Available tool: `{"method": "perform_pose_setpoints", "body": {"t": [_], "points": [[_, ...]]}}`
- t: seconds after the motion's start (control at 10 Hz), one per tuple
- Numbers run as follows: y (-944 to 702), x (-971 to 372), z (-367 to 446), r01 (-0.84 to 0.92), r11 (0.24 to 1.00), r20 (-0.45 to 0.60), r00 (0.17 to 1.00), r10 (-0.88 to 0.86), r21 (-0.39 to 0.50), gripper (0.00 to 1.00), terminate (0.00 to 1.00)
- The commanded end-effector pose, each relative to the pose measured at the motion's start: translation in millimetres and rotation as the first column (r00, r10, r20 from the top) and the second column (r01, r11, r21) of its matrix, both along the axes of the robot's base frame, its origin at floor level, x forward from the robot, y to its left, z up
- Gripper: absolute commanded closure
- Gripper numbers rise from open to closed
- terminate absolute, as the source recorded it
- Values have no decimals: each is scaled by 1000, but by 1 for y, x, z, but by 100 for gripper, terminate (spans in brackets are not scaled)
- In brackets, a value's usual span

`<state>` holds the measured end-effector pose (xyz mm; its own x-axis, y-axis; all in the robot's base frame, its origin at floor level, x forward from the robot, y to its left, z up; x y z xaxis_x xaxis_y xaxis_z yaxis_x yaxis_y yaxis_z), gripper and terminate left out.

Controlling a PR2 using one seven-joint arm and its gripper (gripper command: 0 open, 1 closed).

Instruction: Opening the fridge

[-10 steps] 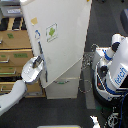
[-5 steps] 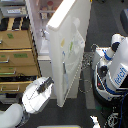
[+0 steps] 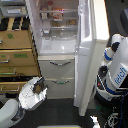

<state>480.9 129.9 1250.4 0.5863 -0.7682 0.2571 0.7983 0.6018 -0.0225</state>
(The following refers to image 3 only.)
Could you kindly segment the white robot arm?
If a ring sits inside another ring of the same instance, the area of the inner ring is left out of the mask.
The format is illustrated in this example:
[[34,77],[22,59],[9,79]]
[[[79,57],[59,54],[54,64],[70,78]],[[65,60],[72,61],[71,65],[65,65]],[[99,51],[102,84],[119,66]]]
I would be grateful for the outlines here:
[[45,99],[48,87],[43,87],[43,77],[33,77],[21,89],[18,99],[9,99],[0,109],[0,128],[10,128],[25,115],[36,109]]

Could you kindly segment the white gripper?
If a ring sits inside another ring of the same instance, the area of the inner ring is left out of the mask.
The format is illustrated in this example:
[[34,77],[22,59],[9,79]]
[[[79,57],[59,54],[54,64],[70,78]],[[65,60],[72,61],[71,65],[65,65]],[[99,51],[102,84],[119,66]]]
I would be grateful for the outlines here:
[[44,85],[43,77],[33,77],[21,89],[18,100],[25,110],[34,110],[46,99],[48,87]]

